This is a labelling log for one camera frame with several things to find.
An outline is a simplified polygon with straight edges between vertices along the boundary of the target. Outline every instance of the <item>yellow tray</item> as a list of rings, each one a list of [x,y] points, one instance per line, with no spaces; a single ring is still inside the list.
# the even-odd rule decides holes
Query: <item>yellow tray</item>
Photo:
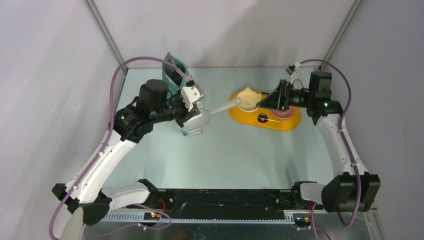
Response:
[[[236,98],[237,94],[242,90],[235,92],[229,97],[228,100],[233,100]],[[268,93],[255,91],[258,94],[261,94],[261,99],[264,99],[268,96]],[[287,119],[281,119],[275,117],[269,109],[258,108],[253,112],[244,112],[238,107],[233,107],[228,110],[228,114],[232,119],[241,124],[247,124],[267,129],[274,129],[278,131],[289,131],[296,128],[301,122],[301,111],[298,107],[294,109],[294,115]]]

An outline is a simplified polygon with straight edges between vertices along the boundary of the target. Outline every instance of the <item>red wire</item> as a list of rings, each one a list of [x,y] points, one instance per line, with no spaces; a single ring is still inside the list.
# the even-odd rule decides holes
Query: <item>red wire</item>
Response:
[[[162,198],[159,198],[159,200],[157,200],[157,201],[162,203],[162,206],[163,206],[162,212],[165,212],[165,202],[164,202],[164,200]]]

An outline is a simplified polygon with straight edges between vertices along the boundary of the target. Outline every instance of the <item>gray table surface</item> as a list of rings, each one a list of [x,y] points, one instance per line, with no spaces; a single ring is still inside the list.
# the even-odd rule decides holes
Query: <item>gray table surface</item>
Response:
[[[311,68],[299,78],[306,87]],[[290,79],[283,68],[194,68],[191,74],[205,93],[211,109],[241,89],[271,92],[280,79]],[[149,79],[160,79],[160,69],[130,69],[118,109],[138,96]],[[333,168],[326,145],[304,109],[291,131],[244,125],[227,112],[211,118],[204,133],[183,136],[174,121],[154,125],[118,164],[105,187],[120,187],[146,178],[158,188],[287,189],[296,181],[327,184]]]

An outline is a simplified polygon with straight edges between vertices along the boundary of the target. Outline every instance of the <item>pink lid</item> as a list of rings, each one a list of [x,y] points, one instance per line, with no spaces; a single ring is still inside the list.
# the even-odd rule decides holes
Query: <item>pink lid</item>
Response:
[[[287,111],[278,111],[275,109],[270,109],[272,115],[279,119],[289,119],[295,114],[295,107],[290,106]]]

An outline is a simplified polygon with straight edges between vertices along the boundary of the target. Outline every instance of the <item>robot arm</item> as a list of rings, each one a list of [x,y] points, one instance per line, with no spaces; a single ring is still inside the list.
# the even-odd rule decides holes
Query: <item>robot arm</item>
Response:
[[[169,99],[167,99],[168,92],[168,84],[161,80],[151,79],[143,84],[139,96],[116,112],[111,137],[104,151],[99,154],[109,131],[81,171],[68,183],[58,183],[53,187],[52,192],[59,200],[73,188],[65,204],[71,213],[82,207],[85,224],[89,226],[96,224],[114,209],[144,203],[154,190],[155,187],[145,179],[126,187],[102,188],[102,186],[121,159],[144,135],[153,130],[155,123],[176,120],[181,129],[188,132],[206,125],[211,115],[241,104],[241,101],[236,99],[211,112],[197,108],[197,103],[204,98],[204,94],[194,82],[191,86],[183,87],[178,94]],[[75,186],[77,179],[97,154],[100,158]]]
[[[287,72],[295,74],[295,66],[290,66]],[[358,210],[365,212],[374,201],[380,187],[380,179],[377,175],[369,174],[358,157],[345,119],[341,119],[342,107],[338,101],[331,100],[331,81],[331,73],[322,71],[311,73],[308,88],[294,88],[293,78],[290,82],[280,80],[277,88],[260,101],[257,107],[279,111],[288,110],[289,106],[306,108],[307,115],[312,118],[313,124],[321,133],[330,155],[334,179],[327,185],[316,182],[301,183],[300,194],[304,200],[322,204],[327,212],[352,212],[358,195],[355,171],[357,167],[361,183]]]

